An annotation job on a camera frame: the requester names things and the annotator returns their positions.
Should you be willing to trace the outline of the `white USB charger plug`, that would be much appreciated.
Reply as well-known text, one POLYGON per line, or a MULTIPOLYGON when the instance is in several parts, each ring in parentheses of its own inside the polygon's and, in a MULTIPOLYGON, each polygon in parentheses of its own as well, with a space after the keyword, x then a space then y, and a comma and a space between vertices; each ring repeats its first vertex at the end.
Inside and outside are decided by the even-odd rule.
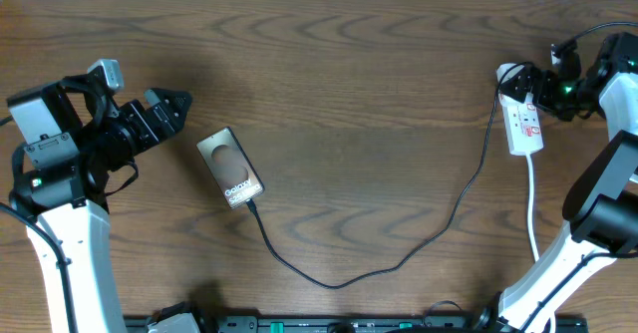
POLYGON ((496 70, 496 78, 499 83, 505 83, 514 77, 521 67, 515 63, 501 64, 496 70))

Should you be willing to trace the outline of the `black mounting rail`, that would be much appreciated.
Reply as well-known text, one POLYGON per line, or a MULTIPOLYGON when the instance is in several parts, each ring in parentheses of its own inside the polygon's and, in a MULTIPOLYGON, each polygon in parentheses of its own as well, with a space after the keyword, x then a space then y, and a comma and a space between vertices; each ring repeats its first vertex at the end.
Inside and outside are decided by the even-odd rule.
POLYGON ((472 319, 468 313, 431 313, 422 317, 255 317, 227 316, 216 318, 212 323, 213 332, 220 333, 329 333, 390 332, 398 329, 426 328, 429 332, 451 332, 470 330, 472 319))

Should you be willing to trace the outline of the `white power strip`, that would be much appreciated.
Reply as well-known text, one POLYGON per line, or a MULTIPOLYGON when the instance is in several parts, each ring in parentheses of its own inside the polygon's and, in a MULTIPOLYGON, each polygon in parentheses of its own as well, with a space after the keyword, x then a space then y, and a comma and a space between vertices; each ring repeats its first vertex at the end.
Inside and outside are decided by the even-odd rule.
POLYGON ((543 149, 538 110, 527 97, 523 103, 504 94, 499 95, 509 153, 527 156, 543 149))

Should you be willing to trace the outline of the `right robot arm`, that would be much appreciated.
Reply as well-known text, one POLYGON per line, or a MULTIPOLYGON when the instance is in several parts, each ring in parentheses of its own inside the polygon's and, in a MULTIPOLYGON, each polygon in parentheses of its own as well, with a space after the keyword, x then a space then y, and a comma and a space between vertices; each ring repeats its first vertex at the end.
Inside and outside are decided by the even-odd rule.
POLYGON ((530 113, 542 110, 565 122, 594 114, 607 125, 609 143, 574 183, 562 206, 558 236, 525 275, 499 293, 476 320, 477 331, 542 332, 556 310, 590 277, 637 255, 637 38, 607 36, 583 71, 571 38, 551 48, 552 67, 501 65, 495 96, 508 129, 533 137, 530 113))

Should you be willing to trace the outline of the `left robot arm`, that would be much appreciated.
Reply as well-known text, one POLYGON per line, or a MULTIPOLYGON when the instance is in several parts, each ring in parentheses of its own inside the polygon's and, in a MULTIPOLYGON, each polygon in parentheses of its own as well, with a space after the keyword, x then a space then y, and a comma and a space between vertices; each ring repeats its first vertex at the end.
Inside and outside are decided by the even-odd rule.
POLYGON ((109 174, 179 133, 190 93, 146 90, 118 106, 98 74, 66 77, 8 99, 24 144, 12 158, 4 212, 25 224, 55 332, 127 329, 110 255, 109 174))

